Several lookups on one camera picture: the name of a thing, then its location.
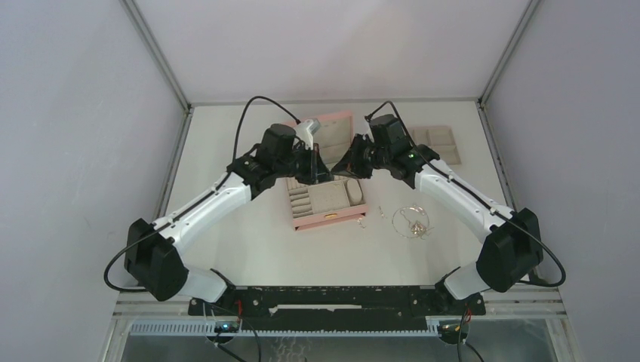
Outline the pink jewelry box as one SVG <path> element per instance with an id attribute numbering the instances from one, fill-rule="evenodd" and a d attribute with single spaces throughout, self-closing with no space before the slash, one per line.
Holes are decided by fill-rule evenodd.
<path id="1" fill-rule="evenodd" d="M 351 145 L 354 136 L 353 113 L 342 111 L 314 118 L 321 124 L 321 128 L 314 134 L 315 149 L 319 151 L 327 168 L 332 168 Z M 303 231 L 366 216 L 369 207 L 363 189 L 362 203 L 349 203 L 346 192 L 346 181 L 349 179 L 352 178 L 334 176 L 331 182 L 308 186 L 292 177 L 286 178 L 285 188 L 294 230 Z"/>

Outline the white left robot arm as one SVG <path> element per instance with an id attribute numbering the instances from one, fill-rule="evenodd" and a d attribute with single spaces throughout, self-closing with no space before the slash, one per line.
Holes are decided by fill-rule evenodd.
<path id="1" fill-rule="evenodd" d="M 157 301 L 191 296 L 206 301 L 218 314 L 231 312 L 236 295 L 220 273 L 190 267 L 184 253 L 225 215 L 245 205 L 277 179 L 293 177 L 313 185 L 331 177 L 313 141 L 320 122 L 306 119 L 291 127 L 272 124 L 260 143 L 232 161 L 210 188 L 178 210 L 153 222 L 138 219 L 128 230 L 125 269 Z"/>

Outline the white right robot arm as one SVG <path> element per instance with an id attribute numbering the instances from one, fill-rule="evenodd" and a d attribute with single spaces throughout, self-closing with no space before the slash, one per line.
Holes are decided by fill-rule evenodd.
<path id="1" fill-rule="evenodd" d="M 515 212 L 459 179 L 435 151 L 412 140 L 400 118 L 382 115 L 368 124 L 371 132 L 357 133 L 331 172 L 369 179 L 374 170 L 387 170 L 455 213 L 482 243 L 476 261 L 436 284 L 441 311 L 457 313 L 466 298 L 486 290 L 504 293 L 543 261 L 538 219 L 532 211 Z"/>

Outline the beige oval watch pillow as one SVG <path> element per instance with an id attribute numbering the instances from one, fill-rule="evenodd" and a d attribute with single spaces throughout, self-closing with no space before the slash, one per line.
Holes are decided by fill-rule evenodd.
<path id="1" fill-rule="evenodd" d="M 346 192 L 351 205 L 358 205 L 362 203 L 363 193 L 362 188 L 356 179 L 349 179 L 346 181 Z"/>

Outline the beige divided tray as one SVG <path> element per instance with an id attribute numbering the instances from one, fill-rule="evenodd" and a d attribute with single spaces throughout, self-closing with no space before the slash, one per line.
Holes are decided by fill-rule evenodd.
<path id="1" fill-rule="evenodd" d="M 409 134 L 416 144 L 424 144 L 437 152 L 440 158 L 449 165 L 461 164 L 460 154 L 449 126 L 436 125 L 410 127 Z"/>

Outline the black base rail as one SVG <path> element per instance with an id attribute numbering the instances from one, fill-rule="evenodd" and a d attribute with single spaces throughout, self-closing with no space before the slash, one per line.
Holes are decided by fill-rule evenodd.
<path id="1" fill-rule="evenodd" d="M 342 287 L 232 287 L 214 303 L 241 316 L 265 317 L 286 305 L 302 308 L 336 309 L 359 306 L 363 309 L 406 311 L 411 316 L 486 314 L 485 301 L 476 293 L 464 300 L 445 295 L 434 286 L 342 286 Z"/>

